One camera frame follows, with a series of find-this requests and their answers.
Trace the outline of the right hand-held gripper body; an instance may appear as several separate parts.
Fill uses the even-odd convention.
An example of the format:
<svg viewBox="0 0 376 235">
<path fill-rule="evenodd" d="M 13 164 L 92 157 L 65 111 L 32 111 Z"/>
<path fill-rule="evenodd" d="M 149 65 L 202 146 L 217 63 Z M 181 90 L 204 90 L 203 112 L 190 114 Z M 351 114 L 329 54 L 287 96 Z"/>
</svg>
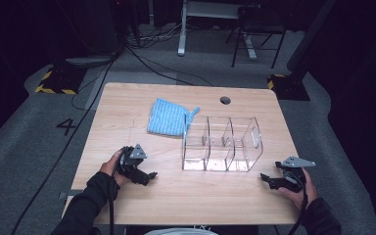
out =
<svg viewBox="0 0 376 235">
<path fill-rule="evenodd" d="M 316 166 L 315 162 L 294 156 L 288 157 L 281 163 L 287 167 L 286 170 L 280 169 L 283 175 L 282 178 L 285 179 L 285 188 L 295 193 L 300 192 L 306 186 L 306 177 L 303 173 L 303 168 Z"/>
</svg>

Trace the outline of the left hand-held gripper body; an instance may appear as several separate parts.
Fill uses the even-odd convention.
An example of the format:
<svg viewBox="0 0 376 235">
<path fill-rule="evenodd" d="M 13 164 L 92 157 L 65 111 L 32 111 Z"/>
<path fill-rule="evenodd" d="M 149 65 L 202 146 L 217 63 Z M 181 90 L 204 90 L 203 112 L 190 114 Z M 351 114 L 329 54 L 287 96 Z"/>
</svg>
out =
<svg viewBox="0 0 376 235">
<path fill-rule="evenodd" d="M 147 154 L 142 147 L 137 144 L 133 146 L 124 146 L 116 163 L 116 171 L 128 178 L 135 184 L 141 184 L 142 180 L 149 179 L 148 174 L 138 168 L 138 166 L 147 158 Z"/>
</svg>

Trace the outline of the blue knitted cloth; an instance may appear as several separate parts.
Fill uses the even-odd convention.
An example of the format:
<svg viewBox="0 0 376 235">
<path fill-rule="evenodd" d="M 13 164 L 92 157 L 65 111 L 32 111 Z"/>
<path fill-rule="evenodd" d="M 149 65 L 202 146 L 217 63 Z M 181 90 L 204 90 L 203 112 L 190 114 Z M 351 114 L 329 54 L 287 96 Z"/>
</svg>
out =
<svg viewBox="0 0 376 235">
<path fill-rule="evenodd" d="M 168 136 L 183 136 L 199 110 L 200 108 L 196 107 L 189 112 L 181 105 L 158 98 L 152 107 L 147 131 Z"/>
</svg>

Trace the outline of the clear acrylic divided organizer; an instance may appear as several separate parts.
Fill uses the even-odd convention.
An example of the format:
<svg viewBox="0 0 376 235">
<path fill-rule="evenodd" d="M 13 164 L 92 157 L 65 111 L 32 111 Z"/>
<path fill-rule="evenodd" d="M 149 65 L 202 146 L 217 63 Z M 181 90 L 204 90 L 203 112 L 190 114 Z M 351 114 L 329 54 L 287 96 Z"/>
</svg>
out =
<svg viewBox="0 0 376 235">
<path fill-rule="evenodd" d="M 185 119 L 184 170 L 248 172 L 262 153 L 262 137 L 255 117 Z"/>
</svg>

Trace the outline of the person's left hand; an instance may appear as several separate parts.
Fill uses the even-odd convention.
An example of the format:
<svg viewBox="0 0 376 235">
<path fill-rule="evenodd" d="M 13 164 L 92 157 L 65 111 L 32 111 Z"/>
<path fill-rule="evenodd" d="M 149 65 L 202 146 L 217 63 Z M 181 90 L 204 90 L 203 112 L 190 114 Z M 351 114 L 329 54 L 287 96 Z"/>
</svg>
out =
<svg viewBox="0 0 376 235">
<path fill-rule="evenodd" d="M 124 184 L 129 182 L 129 179 L 116 171 L 116 163 L 120 154 L 121 150 L 117 150 L 107 162 L 101 165 L 100 171 L 108 175 L 113 175 L 116 184 L 122 187 Z"/>
</svg>

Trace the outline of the person's right hand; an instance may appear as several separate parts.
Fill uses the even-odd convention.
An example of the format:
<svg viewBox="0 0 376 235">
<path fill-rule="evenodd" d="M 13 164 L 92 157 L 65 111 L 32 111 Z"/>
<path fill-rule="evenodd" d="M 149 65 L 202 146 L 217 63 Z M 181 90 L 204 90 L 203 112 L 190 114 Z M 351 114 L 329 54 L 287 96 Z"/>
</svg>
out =
<svg viewBox="0 0 376 235">
<path fill-rule="evenodd" d="M 278 189 L 278 192 L 285 198 L 289 199 L 299 210 L 302 209 L 304 198 L 306 198 L 307 206 L 309 206 L 315 199 L 318 198 L 317 188 L 313 184 L 309 173 L 305 169 L 303 169 L 303 173 L 306 180 L 305 191 L 295 193 L 284 187 L 280 187 Z"/>
</svg>

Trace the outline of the person's white garment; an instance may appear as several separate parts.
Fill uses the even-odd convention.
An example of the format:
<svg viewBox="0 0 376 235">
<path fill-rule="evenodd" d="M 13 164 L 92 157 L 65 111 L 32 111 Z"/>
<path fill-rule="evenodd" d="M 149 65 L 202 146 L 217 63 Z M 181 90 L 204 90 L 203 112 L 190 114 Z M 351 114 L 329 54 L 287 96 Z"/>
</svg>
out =
<svg viewBox="0 0 376 235">
<path fill-rule="evenodd" d="M 209 230 L 197 228 L 167 228 L 158 229 L 145 233 L 144 235 L 218 235 Z"/>
</svg>

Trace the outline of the black stand with striped base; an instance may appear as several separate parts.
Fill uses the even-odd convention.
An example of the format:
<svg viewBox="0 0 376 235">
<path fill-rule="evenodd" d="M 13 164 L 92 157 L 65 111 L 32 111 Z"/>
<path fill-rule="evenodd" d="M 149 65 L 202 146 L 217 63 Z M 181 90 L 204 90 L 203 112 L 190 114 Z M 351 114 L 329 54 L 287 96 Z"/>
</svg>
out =
<svg viewBox="0 0 376 235">
<path fill-rule="evenodd" d="M 315 41 L 323 24 L 327 20 L 337 0 L 326 0 L 318 15 L 314 19 L 308 31 L 287 66 L 291 71 L 288 75 L 271 74 L 267 78 L 267 85 L 278 100 L 309 101 L 309 96 L 303 84 L 309 68 L 314 65 Z"/>
</svg>

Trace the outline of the black yellow-striped floor base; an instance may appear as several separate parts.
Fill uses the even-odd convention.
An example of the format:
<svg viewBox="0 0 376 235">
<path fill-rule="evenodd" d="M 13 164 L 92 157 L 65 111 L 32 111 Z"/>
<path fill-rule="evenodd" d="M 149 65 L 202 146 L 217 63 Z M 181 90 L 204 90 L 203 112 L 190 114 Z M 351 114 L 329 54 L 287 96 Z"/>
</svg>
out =
<svg viewBox="0 0 376 235">
<path fill-rule="evenodd" d="M 42 77 L 35 92 L 68 95 L 77 94 L 86 73 L 87 69 L 59 70 L 50 68 Z"/>
</svg>

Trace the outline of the grey flat floor plate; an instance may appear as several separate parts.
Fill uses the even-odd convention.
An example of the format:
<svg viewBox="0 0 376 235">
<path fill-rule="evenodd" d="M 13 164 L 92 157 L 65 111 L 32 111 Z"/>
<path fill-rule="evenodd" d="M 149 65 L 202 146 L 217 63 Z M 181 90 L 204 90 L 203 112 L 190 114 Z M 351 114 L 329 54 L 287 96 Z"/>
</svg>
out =
<svg viewBox="0 0 376 235">
<path fill-rule="evenodd" d="M 67 58 L 66 62 L 78 68 L 95 68 L 104 66 L 112 60 L 112 57 L 77 57 Z"/>
</svg>

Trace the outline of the black metal chair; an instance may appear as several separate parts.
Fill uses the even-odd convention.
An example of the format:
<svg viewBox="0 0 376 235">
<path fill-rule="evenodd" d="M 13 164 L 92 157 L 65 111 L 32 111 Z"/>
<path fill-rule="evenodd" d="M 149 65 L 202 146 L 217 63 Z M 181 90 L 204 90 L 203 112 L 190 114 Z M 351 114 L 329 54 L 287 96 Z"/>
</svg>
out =
<svg viewBox="0 0 376 235">
<path fill-rule="evenodd" d="M 226 41 L 236 35 L 235 49 L 231 67 L 235 66 L 238 50 L 241 49 L 240 39 L 244 35 L 266 35 L 266 39 L 261 43 L 263 46 L 272 35 L 279 35 L 279 43 L 276 48 L 271 48 L 275 52 L 271 67 L 274 68 L 280 49 L 286 34 L 286 27 L 276 10 L 262 6 L 260 3 L 248 2 L 237 9 L 237 23 L 230 31 Z"/>
</svg>

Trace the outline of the white metal desk frame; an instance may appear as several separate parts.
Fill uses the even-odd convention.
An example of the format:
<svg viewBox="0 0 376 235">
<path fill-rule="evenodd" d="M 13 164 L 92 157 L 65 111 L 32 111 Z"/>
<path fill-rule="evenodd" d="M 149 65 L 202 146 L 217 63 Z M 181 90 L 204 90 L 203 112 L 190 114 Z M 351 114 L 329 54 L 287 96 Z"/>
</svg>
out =
<svg viewBox="0 0 376 235">
<path fill-rule="evenodd" d="M 181 32 L 179 35 L 179 44 L 177 55 L 185 55 L 186 45 L 186 25 L 189 17 L 203 17 L 214 19 L 237 19 L 237 9 L 239 4 L 200 2 L 198 0 L 183 0 L 181 10 Z"/>
</svg>

